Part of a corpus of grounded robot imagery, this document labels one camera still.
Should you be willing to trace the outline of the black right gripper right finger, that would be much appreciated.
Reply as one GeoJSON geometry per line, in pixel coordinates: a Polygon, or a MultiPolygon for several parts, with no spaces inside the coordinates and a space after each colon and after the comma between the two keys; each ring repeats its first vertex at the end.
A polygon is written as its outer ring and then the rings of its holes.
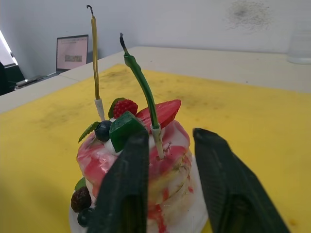
{"type": "Polygon", "coordinates": [[[214,233],[287,233],[254,172],[218,134],[193,129],[195,160],[214,233]]]}

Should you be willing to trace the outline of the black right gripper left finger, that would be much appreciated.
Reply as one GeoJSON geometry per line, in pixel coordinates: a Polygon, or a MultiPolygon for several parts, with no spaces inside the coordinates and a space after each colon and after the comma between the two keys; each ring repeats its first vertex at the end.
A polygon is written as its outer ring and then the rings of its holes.
{"type": "Polygon", "coordinates": [[[148,213],[149,135],[131,136],[106,176],[87,232],[145,233],[148,213]]]}

